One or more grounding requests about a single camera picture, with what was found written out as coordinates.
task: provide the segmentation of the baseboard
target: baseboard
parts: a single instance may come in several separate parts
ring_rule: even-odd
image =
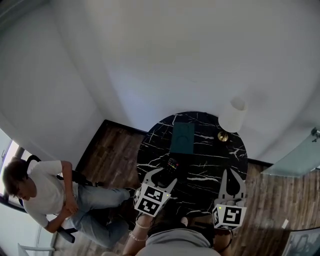
[[[113,121],[109,121],[109,120],[104,120],[103,123],[101,124],[101,126],[99,127],[98,131],[95,133],[95,135],[93,136],[92,140],[90,141],[88,147],[86,148],[86,150],[84,151],[83,156],[81,157],[78,165],[76,166],[75,170],[81,172],[84,167],[85,164],[87,162],[87,159],[90,157],[91,152],[94,149],[95,144],[99,141],[99,139],[101,138],[101,136],[104,134],[104,131],[106,130],[108,125],[112,125],[118,128],[122,128],[125,129],[129,132],[132,133],[136,133],[136,134],[141,134],[141,135],[147,135],[148,132],[144,131],[144,130],[139,130],[130,126],[126,126],[117,122],[113,122]],[[259,166],[264,166],[264,167],[270,167],[273,165],[273,163],[269,163],[269,162],[263,162],[263,161],[259,161],[259,160],[255,160],[255,159],[250,159],[248,158],[248,163],[250,164],[254,164],[254,165],[259,165]]]
[[[147,135],[148,132],[147,131],[144,131],[144,130],[139,130],[139,129],[136,129],[136,128],[133,128],[133,127],[130,127],[130,126],[126,126],[124,124],[120,124],[120,123],[117,123],[117,122],[113,122],[113,121],[109,121],[109,120],[105,120],[109,125],[113,125],[113,126],[116,126],[116,127],[119,127],[119,128],[123,128],[129,132],[132,132],[132,133],[135,133],[135,134],[142,134],[142,135]]]
[[[106,131],[107,125],[108,125],[107,120],[104,120],[102,124],[100,125],[99,129],[96,131],[95,135],[93,136],[92,140],[90,141],[89,145],[86,147],[79,163],[77,164],[75,171],[77,172],[82,172],[85,168],[85,165],[91,156],[92,152],[95,149],[96,143],[101,139],[103,136],[104,132]]]
[[[264,161],[259,161],[255,159],[248,158],[248,163],[253,164],[253,165],[258,165],[258,166],[264,166],[264,167],[270,167],[273,166],[273,163],[269,162],[264,162]]]

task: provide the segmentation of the white lamp shade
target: white lamp shade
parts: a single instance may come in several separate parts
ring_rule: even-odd
[[[248,111],[248,104],[239,97],[234,97],[219,116],[219,125],[229,133],[237,133]]]

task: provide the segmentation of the light blue jeans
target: light blue jeans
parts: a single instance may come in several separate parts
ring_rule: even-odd
[[[129,199],[130,193],[123,188],[105,189],[94,186],[78,186],[76,198],[79,210],[70,220],[74,228],[97,244],[111,248],[126,233],[129,225],[123,219],[101,225],[88,212],[92,209],[115,208]]]

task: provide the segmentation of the dark wood floor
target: dark wood floor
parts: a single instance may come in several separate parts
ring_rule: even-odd
[[[92,182],[103,181],[106,188],[139,187],[136,170],[137,153],[143,135],[107,126],[95,145],[83,174]],[[320,227],[320,173],[310,172],[303,178],[261,174],[263,167],[249,164],[246,178],[247,212],[244,223],[232,242],[235,256],[278,256],[286,245],[290,230]],[[285,229],[285,219],[289,223]],[[211,217],[198,221],[209,222]],[[128,236],[111,252],[75,233],[75,243],[57,237],[54,256],[120,255]]]

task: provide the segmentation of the man's hair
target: man's hair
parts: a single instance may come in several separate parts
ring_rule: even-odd
[[[28,164],[25,160],[13,158],[3,170],[3,184],[9,195],[16,196],[18,193],[17,183],[24,178],[28,179]]]

